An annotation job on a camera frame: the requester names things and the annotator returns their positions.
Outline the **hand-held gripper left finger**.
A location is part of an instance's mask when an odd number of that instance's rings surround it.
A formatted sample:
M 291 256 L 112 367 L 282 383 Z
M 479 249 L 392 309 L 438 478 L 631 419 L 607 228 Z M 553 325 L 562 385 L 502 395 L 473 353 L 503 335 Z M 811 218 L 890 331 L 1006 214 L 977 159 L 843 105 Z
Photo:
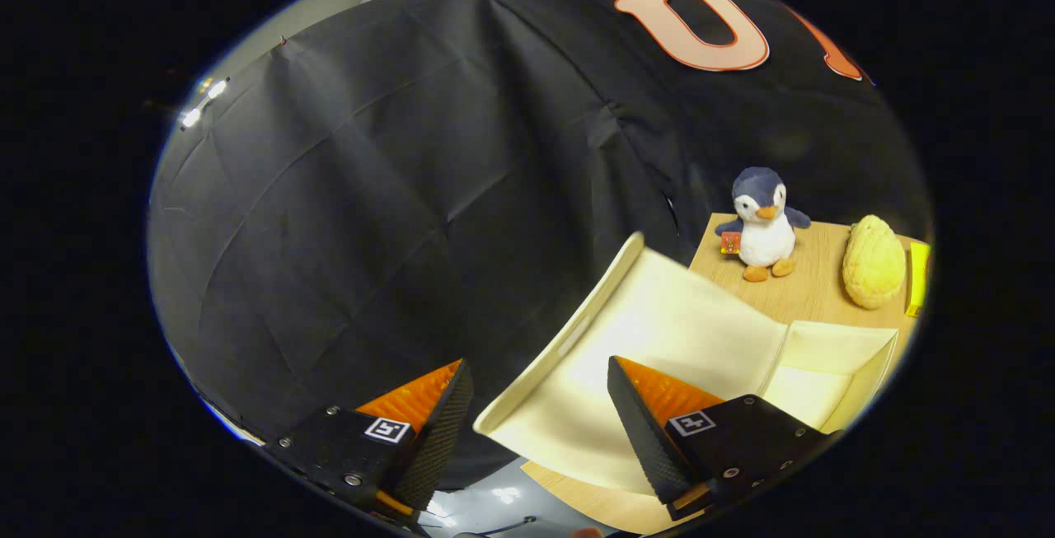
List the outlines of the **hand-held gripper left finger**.
M 307 415 L 266 444 L 266 454 L 335 502 L 418 531 L 473 391 L 468 362 L 457 359 L 358 407 Z

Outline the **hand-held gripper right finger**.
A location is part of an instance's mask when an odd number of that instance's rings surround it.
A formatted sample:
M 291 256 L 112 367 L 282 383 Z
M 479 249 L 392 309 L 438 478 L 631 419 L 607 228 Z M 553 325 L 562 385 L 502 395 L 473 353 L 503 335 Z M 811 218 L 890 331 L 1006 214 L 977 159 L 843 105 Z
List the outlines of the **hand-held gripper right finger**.
M 722 400 L 621 356 L 609 358 L 607 392 L 675 522 L 767 489 L 842 434 L 820 433 L 759 395 Z

